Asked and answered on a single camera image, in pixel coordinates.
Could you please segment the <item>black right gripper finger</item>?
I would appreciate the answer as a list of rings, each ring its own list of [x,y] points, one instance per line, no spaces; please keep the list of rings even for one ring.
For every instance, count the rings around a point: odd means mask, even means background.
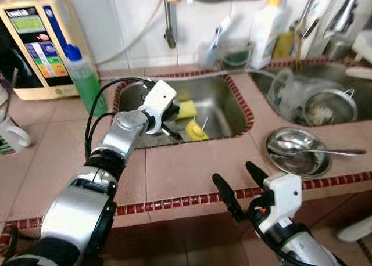
[[[248,171],[253,181],[255,181],[255,183],[258,184],[260,188],[263,188],[264,181],[266,180],[266,178],[269,177],[268,173],[263,171],[262,168],[257,166],[252,161],[245,162],[245,169]]]
[[[212,175],[212,181],[218,189],[221,200],[223,201],[223,203],[225,203],[226,208],[231,214],[231,217],[234,219],[234,221],[246,221],[248,219],[247,213],[245,213],[240,207],[240,204],[238,203],[238,200],[236,198],[236,193],[227,183],[227,181],[221,175],[216,173]]]

